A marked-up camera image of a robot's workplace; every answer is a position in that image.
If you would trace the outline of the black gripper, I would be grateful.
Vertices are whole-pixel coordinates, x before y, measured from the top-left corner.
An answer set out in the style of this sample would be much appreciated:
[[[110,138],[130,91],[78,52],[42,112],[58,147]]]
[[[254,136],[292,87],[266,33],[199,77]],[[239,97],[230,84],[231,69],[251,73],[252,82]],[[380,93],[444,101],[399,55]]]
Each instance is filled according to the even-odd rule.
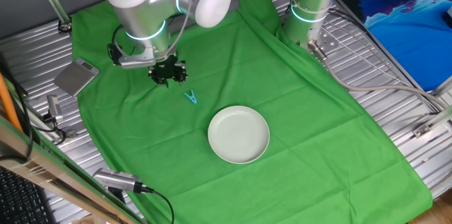
[[[166,60],[157,62],[148,69],[148,77],[159,86],[168,86],[167,79],[174,76],[174,80],[183,86],[187,79],[186,62],[178,61],[177,55],[169,55]]]

